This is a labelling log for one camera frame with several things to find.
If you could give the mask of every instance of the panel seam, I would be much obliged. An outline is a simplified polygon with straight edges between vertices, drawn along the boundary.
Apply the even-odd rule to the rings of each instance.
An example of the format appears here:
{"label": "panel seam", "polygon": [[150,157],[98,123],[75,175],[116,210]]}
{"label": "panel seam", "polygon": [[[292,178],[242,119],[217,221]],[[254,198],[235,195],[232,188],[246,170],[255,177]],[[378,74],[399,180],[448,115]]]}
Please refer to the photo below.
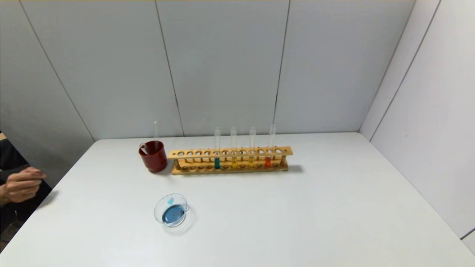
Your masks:
{"label": "panel seam", "polygon": [[473,228],[472,230],[470,230],[468,233],[464,234],[464,236],[462,236],[460,238],[460,240],[463,240],[464,238],[468,237],[471,233],[475,232],[475,228]]}
{"label": "panel seam", "polygon": [[69,98],[69,101],[70,101],[71,104],[73,105],[74,110],[76,110],[76,113],[77,113],[77,115],[79,116],[79,118],[81,119],[81,121],[83,122],[84,127],[86,128],[87,132],[88,132],[89,135],[91,136],[92,140],[95,142],[95,139],[94,139],[94,137],[93,137],[92,134],[91,134],[91,131],[89,130],[89,128],[87,127],[86,123],[84,122],[84,119],[82,118],[81,114],[80,114],[79,111],[77,110],[77,107],[76,107],[76,105],[74,104],[73,100],[71,99],[71,96],[70,96],[69,93],[67,92],[66,87],[65,87],[64,84],[63,84],[63,81],[61,81],[61,79],[59,78],[58,72],[56,71],[55,67],[53,66],[53,63],[51,62],[51,60],[49,59],[49,56],[48,56],[48,54],[46,53],[46,50],[45,50],[45,48],[43,47],[43,44],[42,44],[41,41],[39,40],[38,34],[36,33],[36,30],[35,30],[35,28],[33,27],[33,24],[31,23],[31,20],[30,20],[29,17],[28,17],[28,14],[27,14],[27,12],[26,12],[26,10],[25,10],[25,7],[23,6],[22,1],[19,0],[19,3],[20,3],[20,5],[21,5],[21,9],[23,9],[23,13],[25,13],[25,16],[27,17],[28,23],[30,24],[31,29],[33,30],[33,33],[35,34],[36,39],[38,40],[39,46],[40,46],[41,49],[43,50],[43,53],[45,54],[46,59],[48,60],[49,64],[51,65],[51,68],[53,68],[53,71],[55,72],[56,78],[58,78],[59,83],[60,83],[61,86],[63,87],[63,90],[64,90],[64,92],[66,93],[67,97]]}
{"label": "panel seam", "polygon": [[178,98],[177,98],[177,92],[175,90],[175,83],[173,81],[173,75],[171,74],[170,60],[168,59],[167,45],[165,44],[165,35],[163,34],[162,22],[160,20],[160,14],[158,12],[157,0],[155,0],[154,2],[155,2],[155,9],[157,10],[158,25],[160,26],[161,40],[163,41],[163,48],[165,49],[165,56],[167,57],[168,70],[170,72],[170,79],[171,79],[171,86],[173,87],[173,94],[175,95],[175,102],[176,102],[176,105],[177,105],[178,117],[180,119],[181,133],[183,134],[183,136],[185,136],[185,129],[183,128],[183,122],[181,121],[180,106],[178,105]]}
{"label": "panel seam", "polygon": [[388,113],[388,110],[389,110],[389,108],[391,107],[392,102],[394,101],[394,98],[396,98],[396,95],[397,95],[398,92],[399,92],[399,89],[401,89],[401,86],[402,86],[402,84],[404,83],[404,80],[406,79],[406,76],[408,75],[408,72],[409,72],[409,70],[410,70],[411,67],[412,67],[412,63],[414,63],[414,60],[416,59],[416,56],[417,56],[417,54],[419,53],[419,49],[421,48],[422,43],[424,42],[424,39],[426,38],[426,35],[427,35],[427,33],[429,32],[430,26],[432,25],[432,21],[434,20],[434,17],[435,17],[436,14],[437,14],[437,10],[439,9],[439,5],[440,5],[441,1],[442,1],[442,0],[439,0],[439,3],[438,3],[437,6],[436,6],[436,10],[434,11],[434,14],[432,15],[432,17],[430,18],[430,22],[429,22],[429,25],[428,25],[428,27],[427,27],[427,29],[426,29],[426,32],[424,32],[424,36],[422,37],[422,40],[420,41],[419,46],[417,47],[416,53],[414,54],[414,57],[412,58],[411,63],[409,64],[409,67],[407,68],[406,73],[404,74],[404,76],[403,76],[403,78],[402,78],[402,80],[401,80],[401,83],[399,83],[398,89],[396,90],[396,92],[395,92],[394,95],[392,96],[391,102],[389,103],[388,107],[386,108],[386,111],[384,112],[383,117],[381,118],[380,122],[378,123],[378,126],[376,126],[376,130],[374,130],[373,135],[372,135],[371,138],[370,138],[370,142],[373,140],[374,135],[375,135],[376,132],[378,131],[378,129],[379,129],[379,127],[380,127],[382,121],[384,120],[384,117],[385,117],[386,114]]}
{"label": "panel seam", "polygon": [[284,31],[284,42],[282,44],[282,55],[280,57],[280,68],[279,68],[279,78],[277,80],[277,91],[275,92],[275,104],[274,104],[274,117],[272,118],[272,124],[275,123],[276,121],[276,111],[277,111],[277,98],[279,96],[279,87],[280,87],[280,77],[282,74],[282,63],[284,61],[284,50],[285,50],[285,38],[287,37],[287,26],[289,25],[289,13],[290,13],[290,1],[289,0],[289,5],[287,7],[287,19],[285,21],[285,31]]}

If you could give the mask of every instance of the hand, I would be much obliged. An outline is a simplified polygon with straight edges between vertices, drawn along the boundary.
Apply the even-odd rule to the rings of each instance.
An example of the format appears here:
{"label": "hand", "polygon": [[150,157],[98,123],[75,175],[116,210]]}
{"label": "hand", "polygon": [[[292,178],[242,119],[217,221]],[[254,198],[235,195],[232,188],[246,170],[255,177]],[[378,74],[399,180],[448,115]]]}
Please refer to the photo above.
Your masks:
{"label": "hand", "polygon": [[1,198],[6,198],[7,202],[15,203],[29,200],[36,195],[39,184],[44,178],[46,178],[46,173],[33,167],[12,174],[8,177],[7,182],[1,186]]}

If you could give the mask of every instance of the white wall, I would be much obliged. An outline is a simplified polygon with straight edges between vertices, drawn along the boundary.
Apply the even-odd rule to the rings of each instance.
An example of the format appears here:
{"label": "white wall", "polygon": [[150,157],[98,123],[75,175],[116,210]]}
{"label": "white wall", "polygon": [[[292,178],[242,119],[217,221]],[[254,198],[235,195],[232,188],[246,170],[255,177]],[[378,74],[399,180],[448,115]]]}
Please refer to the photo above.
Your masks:
{"label": "white wall", "polygon": [[185,135],[268,132],[288,1],[158,1]]}
{"label": "white wall", "polygon": [[440,3],[372,139],[460,237],[475,227],[474,10]]}
{"label": "white wall", "polygon": [[275,113],[277,131],[358,131],[413,4],[413,0],[292,0]]}
{"label": "white wall", "polygon": [[182,136],[154,1],[24,1],[94,139]]}
{"label": "white wall", "polygon": [[55,186],[93,139],[18,1],[0,1],[1,130]]}
{"label": "white wall", "polygon": [[384,113],[401,84],[404,75],[422,42],[430,21],[436,12],[440,0],[416,1],[407,22],[398,47],[389,64],[388,70],[374,98],[368,115],[364,119],[360,133],[368,140],[373,137]]}

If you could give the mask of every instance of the red liquid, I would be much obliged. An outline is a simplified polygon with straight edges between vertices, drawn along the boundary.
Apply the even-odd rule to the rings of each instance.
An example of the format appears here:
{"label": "red liquid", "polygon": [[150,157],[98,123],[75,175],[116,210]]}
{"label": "red liquid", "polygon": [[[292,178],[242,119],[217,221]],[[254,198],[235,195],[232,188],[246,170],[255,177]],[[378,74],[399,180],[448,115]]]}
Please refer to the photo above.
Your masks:
{"label": "red liquid", "polygon": [[266,167],[271,167],[270,157],[266,157]]}

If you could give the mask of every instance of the person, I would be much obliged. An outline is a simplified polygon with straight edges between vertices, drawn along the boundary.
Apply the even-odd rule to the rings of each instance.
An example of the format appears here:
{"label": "person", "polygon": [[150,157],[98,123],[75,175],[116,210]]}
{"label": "person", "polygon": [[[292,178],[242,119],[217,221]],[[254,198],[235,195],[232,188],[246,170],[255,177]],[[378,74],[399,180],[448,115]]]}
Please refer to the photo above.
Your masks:
{"label": "person", "polygon": [[8,139],[0,140],[0,238],[12,235],[36,210],[51,188],[43,171],[31,167]]}

